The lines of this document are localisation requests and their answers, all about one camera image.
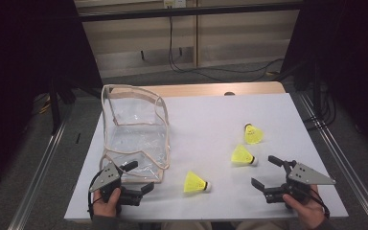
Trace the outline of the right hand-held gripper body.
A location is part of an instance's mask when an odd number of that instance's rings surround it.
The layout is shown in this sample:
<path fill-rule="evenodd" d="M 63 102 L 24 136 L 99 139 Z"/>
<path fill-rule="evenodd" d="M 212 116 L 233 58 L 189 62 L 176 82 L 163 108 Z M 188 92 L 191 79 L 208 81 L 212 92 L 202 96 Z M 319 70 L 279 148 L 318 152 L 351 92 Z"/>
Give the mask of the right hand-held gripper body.
<path fill-rule="evenodd" d="M 311 185 L 334 185 L 336 180 L 318 172 L 303 163 L 284 161 L 282 166 L 286 172 L 286 182 L 280 187 L 264 187 L 267 203 L 283 202 L 283 195 L 288 194 L 299 202 L 309 200 Z"/>

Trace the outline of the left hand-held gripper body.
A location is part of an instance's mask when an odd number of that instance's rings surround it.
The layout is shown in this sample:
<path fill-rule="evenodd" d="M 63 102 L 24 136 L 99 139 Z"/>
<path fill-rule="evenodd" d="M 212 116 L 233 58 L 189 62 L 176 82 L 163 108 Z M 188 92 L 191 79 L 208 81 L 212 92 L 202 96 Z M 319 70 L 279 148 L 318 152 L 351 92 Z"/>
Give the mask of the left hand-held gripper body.
<path fill-rule="evenodd" d="M 116 188 L 121 189 L 121 197 L 117 203 L 116 211 L 120 213 L 123 205 L 139 206 L 143 197 L 141 191 L 134 191 L 126 189 L 122 185 L 122 175 L 124 172 L 121 171 L 120 167 L 117 167 L 114 163 L 110 162 L 103 170 L 99 171 L 92 179 L 89 185 L 88 192 L 88 212 L 93 214 L 93 202 L 94 199 L 91 195 L 99 190 L 102 195 L 104 202 L 108 202 L 112 192 Z"/>

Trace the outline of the yellow plastic shuttlecock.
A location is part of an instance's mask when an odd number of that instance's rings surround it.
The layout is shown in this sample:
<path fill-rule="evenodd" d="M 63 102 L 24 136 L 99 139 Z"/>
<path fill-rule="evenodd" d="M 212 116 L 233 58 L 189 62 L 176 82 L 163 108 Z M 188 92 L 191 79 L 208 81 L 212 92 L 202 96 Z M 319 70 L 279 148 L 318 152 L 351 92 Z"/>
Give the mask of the yellow plastic shuttlecock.
<path fill-rule="evenodd" d="M 231 162 L 256 166 L 258 164 L 258 159 L 244 145 L 237 145 L 232 152 Z"/>
<path fill-rule="evenodd" d="M 184 182 L 184 193 L 193 192 L 210 192 L 211 184 L 199 177 L 196 173 L 189 171 L 187 172 L 185 182 Z"/>
<path fill-rule="evenodd" d="M 263 140 L 264 133 L 251 124 L 246 124 L 244 128 L 244 141 L 249 144 L 258 144 Z"/>

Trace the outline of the person's left hand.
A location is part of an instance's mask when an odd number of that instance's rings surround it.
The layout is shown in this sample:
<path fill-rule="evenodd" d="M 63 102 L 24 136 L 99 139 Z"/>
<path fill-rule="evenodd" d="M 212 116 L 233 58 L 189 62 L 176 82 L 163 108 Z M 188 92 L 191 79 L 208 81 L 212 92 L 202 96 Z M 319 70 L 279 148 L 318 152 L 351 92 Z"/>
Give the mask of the person's left hand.
<path fill-rule="evenodd" d="M 96 216 L 115 218 L 117 216 L 116 206 L 121 194 L 121 190 L 116 188 L 109 200 L 104 202 L 99 190 L 94 192 L 93 211 Z"/>

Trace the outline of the person's right hand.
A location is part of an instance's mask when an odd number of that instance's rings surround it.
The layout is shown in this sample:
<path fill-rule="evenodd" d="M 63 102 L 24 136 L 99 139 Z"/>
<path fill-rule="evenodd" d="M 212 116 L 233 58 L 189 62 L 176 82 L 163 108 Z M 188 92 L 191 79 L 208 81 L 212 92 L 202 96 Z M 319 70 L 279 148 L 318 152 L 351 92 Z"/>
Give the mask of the person's right hand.
<path fill-rule="evenodd" d="M 295 200 L 291 195 L 284 194 L 283 200 L 297 213 L 305 230 L 313 230 L 317 228 L 326 218 L 323 207 L 312 199 L 308 203 L 302 204 Z"/>

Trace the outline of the person's left leg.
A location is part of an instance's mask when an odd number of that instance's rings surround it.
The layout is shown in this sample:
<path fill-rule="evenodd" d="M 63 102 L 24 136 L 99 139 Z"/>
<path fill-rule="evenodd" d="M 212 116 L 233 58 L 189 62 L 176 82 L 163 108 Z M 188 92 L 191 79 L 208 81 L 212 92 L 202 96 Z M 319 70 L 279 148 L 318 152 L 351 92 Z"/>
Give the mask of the person's left leg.
<path fill-rule="evenodd" d="M 161 230 L 213 230 L 209 221 L 173 221 L 163 222 Z"/>

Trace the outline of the black metal stand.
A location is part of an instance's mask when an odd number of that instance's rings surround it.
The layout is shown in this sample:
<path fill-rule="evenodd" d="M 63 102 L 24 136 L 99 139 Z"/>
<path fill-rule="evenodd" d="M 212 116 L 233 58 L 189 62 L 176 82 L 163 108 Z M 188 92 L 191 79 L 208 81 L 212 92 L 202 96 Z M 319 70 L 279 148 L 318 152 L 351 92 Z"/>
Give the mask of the black metal stand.
<path fill-rule="evenodd" d="M 72 92 L 71 82 L 67 78 L 53 77 L 49 85 L 50 105 L 53 118 L 52 133 L 55 134 L 61 124 L 58 98 L 61 98 L 65 104 L 72 104 L 76 97 Z"/>

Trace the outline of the black curtain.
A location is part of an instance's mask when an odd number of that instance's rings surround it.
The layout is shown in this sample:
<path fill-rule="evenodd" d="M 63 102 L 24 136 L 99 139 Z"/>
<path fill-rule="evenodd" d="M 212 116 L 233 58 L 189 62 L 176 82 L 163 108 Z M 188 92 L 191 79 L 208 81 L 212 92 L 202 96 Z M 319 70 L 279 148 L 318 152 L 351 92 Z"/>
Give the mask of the black curtain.
<path fill-rule="evenodd" d="M 368 137 L 368 0 L 302 0 L 282 70 L 302 89 L 318 72 Z"/>
<path fill-rule="evenodd" d="M 35 97 L 103 82 L 75 0 L 0 0 L 0 171 L 32 117 Z"/>

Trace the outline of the dark desk edge bar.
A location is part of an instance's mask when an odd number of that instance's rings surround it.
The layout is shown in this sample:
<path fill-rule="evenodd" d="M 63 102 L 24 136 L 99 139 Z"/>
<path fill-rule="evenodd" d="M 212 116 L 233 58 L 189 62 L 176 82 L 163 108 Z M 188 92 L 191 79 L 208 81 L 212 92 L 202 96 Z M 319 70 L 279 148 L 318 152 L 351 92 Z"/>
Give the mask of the dark desk edge bar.
<path fill-rule="evenodd" d="M 81 22 L 93 22 L 93 21 L 108 21 L 108 20 L 144 19 L 144 18 L 158 18 L 158 17 L 194 16 L 194 15 L 244 13 L 244 12 L 294 11 L 300 10 L 304 5 L 305 3 L 303 1 L 299 1 L 299 2 L 267 3 L 267 4 L 253 4 L 253 5 L 180 8 L 171 10 L 161 9 L 161 10 L 145 10 L 145 11 L 92 12 L 80 14 L 79 20 Z"/>

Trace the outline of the metal floor rail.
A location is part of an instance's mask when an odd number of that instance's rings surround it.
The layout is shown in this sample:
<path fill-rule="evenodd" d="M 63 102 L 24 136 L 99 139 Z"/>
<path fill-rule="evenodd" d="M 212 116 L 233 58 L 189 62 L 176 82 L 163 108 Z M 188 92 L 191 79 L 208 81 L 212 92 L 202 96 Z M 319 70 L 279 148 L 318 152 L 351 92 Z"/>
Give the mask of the metal floor rail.
<path fill-rule="evenodd" d="M 368 217 L 368 189 L 358 177 L 357 172 L 352 167 L 342 148 L 334 139 L 326 123 L 321 121 L 319 116 L 314 112 L 313 102 L 311 101 L 310 97 L 307 94 L 302 94 L 299 96 L 299 98 L 307 112 L 313 118 L 315 129 L 320 133 L 336 164 L 344 174 L 347 182 L 350 184 L 354 194 L 356 195 L 358 202 Z"/>
<path fill-rule="evenodd" d="M 28 189 L 24 194 L 18 208 L 16 209 L 8 230 L 24 230 L 66 125 L 67 122 L 63 120 L 60 123 L 59 128 L 51 136 L 39 165 L 34 173 L 33 179 L 28 186 Z"/>

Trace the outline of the white wall power outlet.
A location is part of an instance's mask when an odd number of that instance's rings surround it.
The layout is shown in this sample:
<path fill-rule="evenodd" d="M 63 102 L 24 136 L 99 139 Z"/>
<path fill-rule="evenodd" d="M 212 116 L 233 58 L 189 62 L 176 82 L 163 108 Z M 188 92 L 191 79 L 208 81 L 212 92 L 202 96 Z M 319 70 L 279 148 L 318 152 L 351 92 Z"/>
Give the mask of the white wall power outlet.
<path fill-rule="evenodd" d="M 186 0 L 163 0 L 166 9 L 185 8 L 187 6 Z"/>

